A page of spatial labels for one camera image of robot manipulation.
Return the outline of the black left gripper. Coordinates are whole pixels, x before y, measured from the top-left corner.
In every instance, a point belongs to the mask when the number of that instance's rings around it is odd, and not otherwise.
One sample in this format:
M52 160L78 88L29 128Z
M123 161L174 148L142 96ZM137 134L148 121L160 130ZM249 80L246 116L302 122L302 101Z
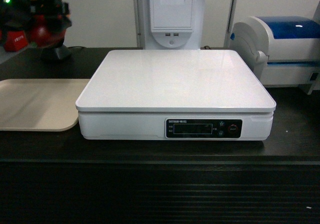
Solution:
M36 15L45 15L47 18L62 16L69 27L69 4L62 0L0 0L0 30L7 38L9 31L27 31L34 22Z

